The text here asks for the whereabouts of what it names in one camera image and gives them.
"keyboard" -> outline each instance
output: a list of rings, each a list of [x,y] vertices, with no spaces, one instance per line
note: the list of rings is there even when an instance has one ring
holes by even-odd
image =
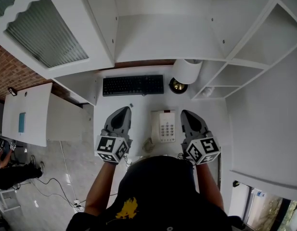
[[[163,94],[163,75],[103,79],[103,96]]]

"blue object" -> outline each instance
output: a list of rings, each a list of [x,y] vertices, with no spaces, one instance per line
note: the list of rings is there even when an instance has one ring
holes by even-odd
[[[19,133],[24,133],[25,128],[25,113],[19,115]]]

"yellow logo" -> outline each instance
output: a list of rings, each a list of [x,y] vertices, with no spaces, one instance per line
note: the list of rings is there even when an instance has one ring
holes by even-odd
[[[137,204],[137,200],[135,199],[135,197],[133,198],[133,200],[128,199],[124,203],[124,206],[123,206],[121,212],[117,213],[116,218],[117,219],[126,219],[128,217],[129,219],[133,219],[134,216],[137,214],[137,212],[136,212],[137,207],[138,207],[138,204]]]

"white telephone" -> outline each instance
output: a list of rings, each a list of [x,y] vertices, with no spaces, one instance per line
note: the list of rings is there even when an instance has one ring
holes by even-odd
[[[175,142],[175,110],[151,112],[152,143]]]

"white table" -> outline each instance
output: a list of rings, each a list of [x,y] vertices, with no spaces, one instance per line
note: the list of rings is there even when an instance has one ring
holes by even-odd
[[[178,154],[182,152],[181,143],[184,134],[181,129],[180,114],[183,109],[190,110],[201,116],[207,123],[208,128],[217,137],[220,146],[231,144],[229,116],[225,100],[202,100],[191,101],[188,91],[184,94],[174,94],[168,86],[172,79],[171,66],[132,67],[102,71],[98,77],[119,77],[134,75],[164,75],[164,94],[157,95],[128,95],[128,96],[102,96],[102,81],[97,90],[97,105],[94,108],[94,142],[100,135],[106,119],[117,109],[133,105],[131,108],[130,139],[133,140],[129,155],[148,155],[142,150],[142,145],[147,138],[151,137],[150,112],[164,109],[174,109],[176,123],[176,141],[174,143],[157,144],[149,155]]]
[[[83,111],[51,93],[52,83],[6,96],[2,136],[47,146],[47,141],[81,139]],[[19,114],[25,113],[25,132],[19,132]]]

